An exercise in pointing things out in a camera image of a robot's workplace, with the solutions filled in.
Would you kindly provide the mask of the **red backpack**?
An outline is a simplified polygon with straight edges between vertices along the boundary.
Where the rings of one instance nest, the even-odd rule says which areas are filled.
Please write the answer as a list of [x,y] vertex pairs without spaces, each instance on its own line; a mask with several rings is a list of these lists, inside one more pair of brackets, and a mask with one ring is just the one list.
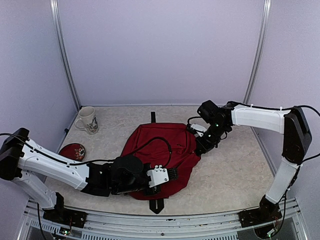
[[151,123],[139,125],[127,139],[121,156],[128,154],[152,168],[161,165],[177,170],[177,179],[160,185],[159,193],[145,195],[144,191],[138,191],[129,194],[137,200],[148,200],[149,209],[155,214],[164,209],[164,199],[188,185],[192,170],[201,159],[196,155],[196,137],[187,131],[187,126],[184,123],[156,122],[154,112],[151,113]]

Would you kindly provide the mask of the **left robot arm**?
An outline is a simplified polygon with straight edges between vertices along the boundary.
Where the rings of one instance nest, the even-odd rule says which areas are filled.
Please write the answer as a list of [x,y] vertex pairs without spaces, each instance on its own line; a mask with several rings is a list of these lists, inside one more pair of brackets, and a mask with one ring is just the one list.
[[40,207],[63,223],[70,218],[64,198],[50,190],[38,174],[60,181],[82,193],[108,197],[139,191],[157,192],[167,183],[169,171],[162,165],[151,168],[129,154],[113,160],[72,160],[43,148],[20,128],[5,137],[0,148],[0,177],[20,186]]

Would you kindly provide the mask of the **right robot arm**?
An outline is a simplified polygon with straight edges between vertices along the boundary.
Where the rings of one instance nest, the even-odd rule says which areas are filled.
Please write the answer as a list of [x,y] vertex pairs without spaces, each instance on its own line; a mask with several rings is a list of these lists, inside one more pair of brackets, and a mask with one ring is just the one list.
[[198,118],[208,126],[187,123],[188,130],[197,136],[198,155],[217,148],[223,136],[228,135],[234,126],[250,127],[256,135],[266,131],[281,135],[279,165],[274,168],[273,182],[255,212],[260,222],[268,221],[275,214],[276,206],[294,184],[304,162],[308,161],[306,154],[313,137],[304,108],[305,105],[263,107],[237,101],[217,106],[207,100],[200,105],[197,113]]

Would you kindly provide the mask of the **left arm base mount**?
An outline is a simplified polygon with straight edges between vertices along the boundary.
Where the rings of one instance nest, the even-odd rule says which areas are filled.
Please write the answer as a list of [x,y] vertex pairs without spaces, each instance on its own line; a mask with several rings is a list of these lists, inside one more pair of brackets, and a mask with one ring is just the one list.
[[43,218],[54,223],[83,229],[87,219],[87,213],[72,209],[63,209],[62,212],[58,212],[52,209],[45,210]]

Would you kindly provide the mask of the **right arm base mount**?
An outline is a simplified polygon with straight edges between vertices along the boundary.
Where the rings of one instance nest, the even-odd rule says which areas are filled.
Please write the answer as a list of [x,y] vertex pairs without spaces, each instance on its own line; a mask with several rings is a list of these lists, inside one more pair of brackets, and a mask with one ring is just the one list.
[[238,213],[239,221],[242,228],[251,227],[259,224],[268,223],[282,218],[282,213],[275,210],[272,213],[263,213],[259,208],[243,210]]

